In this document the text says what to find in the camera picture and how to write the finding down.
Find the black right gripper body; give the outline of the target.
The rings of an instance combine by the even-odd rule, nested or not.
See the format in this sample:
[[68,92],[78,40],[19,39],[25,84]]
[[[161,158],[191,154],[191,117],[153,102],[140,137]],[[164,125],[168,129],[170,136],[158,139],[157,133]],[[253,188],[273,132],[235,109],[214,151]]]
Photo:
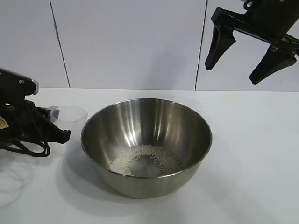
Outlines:
[[231,27],[234,31],[249,35],[277,47],[296,49],[299,41],[288,31],[299,19],[297,0],[247,0],[245,13],[217,7],[212,15],[213,24]]

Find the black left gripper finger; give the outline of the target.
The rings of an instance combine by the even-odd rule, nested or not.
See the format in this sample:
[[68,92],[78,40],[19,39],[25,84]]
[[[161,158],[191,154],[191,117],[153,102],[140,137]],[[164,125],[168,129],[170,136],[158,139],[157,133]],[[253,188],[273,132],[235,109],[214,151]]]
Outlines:
[[62,130],[56,126],[50,117],[50,112],[38,113],[37,127],[48,142],[66,143],[70,139],[71,130]]
[[60,110],[58,106],[40,107],[40,114],[43,121],[55,123],[58,120]]

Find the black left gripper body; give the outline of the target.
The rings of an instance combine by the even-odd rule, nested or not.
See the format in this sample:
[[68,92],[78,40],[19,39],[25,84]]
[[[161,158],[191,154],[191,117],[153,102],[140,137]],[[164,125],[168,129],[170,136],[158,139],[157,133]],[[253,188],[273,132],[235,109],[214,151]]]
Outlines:
[[39,111],[34,102],[26,100],[24,95],[11,99],[12,131],[14,139],[39,139],[40,129],[38,120]]

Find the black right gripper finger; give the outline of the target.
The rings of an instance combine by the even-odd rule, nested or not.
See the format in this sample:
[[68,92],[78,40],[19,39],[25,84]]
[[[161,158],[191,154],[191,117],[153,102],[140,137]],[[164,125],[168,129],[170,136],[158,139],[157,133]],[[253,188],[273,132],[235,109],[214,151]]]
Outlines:
[[275,72],[293,66],[297,62],[296,54],[296,49],[270,45],[260,63],[249,76],[250,81],[256,85]]
[[226,25],[214,24],[211,46],[205,61],[207,70],[212,70],[221,56],[236,42],[233,31]]

